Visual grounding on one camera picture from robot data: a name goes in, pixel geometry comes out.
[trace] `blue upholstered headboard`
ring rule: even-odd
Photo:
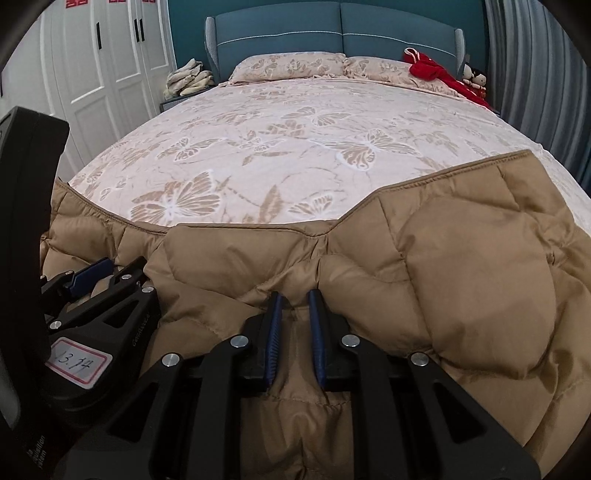
[[[264,53],[329,51],[401,60],[425,52],[452,75],[463,70],[464,33],[420,15],[338,2],[297,2],[228,12],[205,20],[205,49],[218,82],[242,60]]]

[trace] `tan down jacket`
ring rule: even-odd
[[[133,224],[56,184],[44,274],[138,255],[163,309],[144,369],[168,352],[209,351],[273,290],[293,306],[277,380],[242,404],[246,478],[352,478],[349,397],[322,393],[312,369],[306,293],[316,287],[384,350],[438,359],[543,474],[591,411],[591,239],[529,151],[293,225]]]

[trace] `black clamp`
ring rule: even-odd
[[[355,479],[539,480],[536,462],[422,352],[387,355],[309,293],[313,360],[325,391],[352,397]],[[240,478],[240,399],[277,370],[282,298],[196,359],[162,357],[104,423],[60,462],[56,480]]]
[[[164,355],[127,399],[83,435],[55,480],[240,478],[240,399],[275,379],[283,298],[210,353]]]
[[[309,304],[318,382],[351,392],[356,479],[541,478],[535,460],[426,354],[389,356],[353,335],[320,290]]]
[[[142,257],[113,275],[105,291],[50,316],[112,274],[106,260],[57,275],[42,287],[52,351],[38,381],[41,396],[74,431],[93,425],[133,386],[160,320],[155,289],[141,286]]]

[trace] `floral pillowcase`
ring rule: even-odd
[[[345,60],[344,67],[345,76],[350,79],[376,80],[413,90],[461,97],[459,93],[449,88],[439,79],[428,82],[411,75],[411,65],[403,61],[376,57],[349,57]]]
[[[344,60],[343,53],[324,51],[254,55],[236,66],[227,85],[314,76],[342,77]]]

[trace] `nightstand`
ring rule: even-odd
[[[191,94],[185,95],[183,97],[174,97],[174,98],[171,98],[170,100],[162,102],[160,104],[160,113],[163,113],[166,110],[170,110],[172,107],[174,107],[175,105],[178,105],[179,103],[183,103],[188,98],[194,97],[194,96],[199,95],[200,93],[203,93],[203,92],[207,92],[211,88],[213,88],[213,87],[209,86],[206,89],[201,90],[200,92],[191,93]]]

